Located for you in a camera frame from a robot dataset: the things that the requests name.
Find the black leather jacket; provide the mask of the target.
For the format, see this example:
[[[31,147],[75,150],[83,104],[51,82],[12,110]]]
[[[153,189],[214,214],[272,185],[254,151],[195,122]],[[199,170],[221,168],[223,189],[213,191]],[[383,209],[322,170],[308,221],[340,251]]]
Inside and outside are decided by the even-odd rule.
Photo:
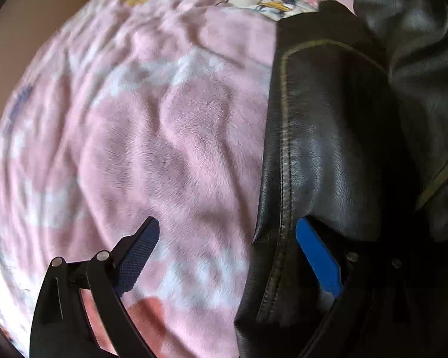
[[[355,357],[448,357],[448,0],[278,23],[242,357],[301,357],[330,308],[302,217],[355,287]]]

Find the pink patterned bed blanket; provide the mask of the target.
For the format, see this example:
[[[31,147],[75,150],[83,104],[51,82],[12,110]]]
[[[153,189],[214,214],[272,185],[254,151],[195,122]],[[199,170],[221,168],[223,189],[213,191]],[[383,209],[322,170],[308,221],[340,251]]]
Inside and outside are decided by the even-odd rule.
[[[0,324],[30,350],[49,263],[158,219],[124,304],[158,357],[236,357],[280,19],[325,0],[86,0],[0,47]],[[351,7],[353,0],[335,0]]]

